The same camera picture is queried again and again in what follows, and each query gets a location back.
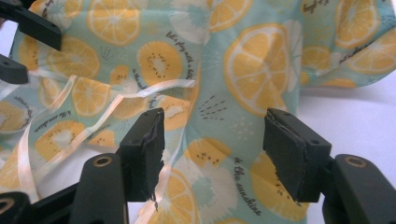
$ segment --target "white background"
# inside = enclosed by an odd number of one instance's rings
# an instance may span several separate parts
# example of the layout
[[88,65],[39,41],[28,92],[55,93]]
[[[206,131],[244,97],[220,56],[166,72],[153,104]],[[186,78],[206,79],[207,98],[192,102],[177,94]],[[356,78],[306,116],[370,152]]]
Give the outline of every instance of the white background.
[[[0,53],[7,55],[16,25],[0,28]],[[301,91],[298,118],[332,143],[332,156],[352,154],[372,161],[396,186],[396,71],[375,84],[353,90],[309,88]],[[89,158],[96,152],[79,150],[69,161]],[[78,181],[78,168],[62,165],[40,184],[40,191],[55,192]],[[320,203],[312,204],[308,223],[324,223]],[[130,215],[137,209],[130,204]]]

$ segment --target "white surface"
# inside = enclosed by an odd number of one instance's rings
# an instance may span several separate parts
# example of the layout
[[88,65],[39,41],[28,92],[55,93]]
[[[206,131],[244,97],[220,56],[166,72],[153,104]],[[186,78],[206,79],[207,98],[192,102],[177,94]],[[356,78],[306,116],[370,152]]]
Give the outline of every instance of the white surface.
[[[1,54],[8,54],[15,27],[8,21],[0,29]],[[393,172],[396,169],[395,83],[396,72],[393,72],[371,86],[354,90],[305,89],[301,91],[298,110],[300,120],[332,143],[332,156],[344,153],[372,161],[393,187],[396,186],[396,174]],[[53,174],[49,175],[40,184],[39,190],[47,195],[77,182],[82,158],[89,158],[100,151],[101,148],[78,150],[56,169],[57,181],[53,181]],[[308,223],[324,223],[321,203],[310,206]],[[130,213],[136,213],[134,207],[138,205],[130,204]]]

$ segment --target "fabric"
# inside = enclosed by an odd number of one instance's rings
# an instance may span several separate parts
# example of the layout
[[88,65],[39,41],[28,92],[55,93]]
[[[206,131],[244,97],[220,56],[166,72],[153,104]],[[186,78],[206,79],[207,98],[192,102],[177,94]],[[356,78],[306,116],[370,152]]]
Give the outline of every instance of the fabric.
[[35,185],[85,144],[117,147],[165,111],[165,166],[138,223],[305,223],[262,151],[268,107],[304,86],[355,88],[396,69],[389,0],[37,0],[62,51],[22,33],[30,83],[1,83],[0,190]]

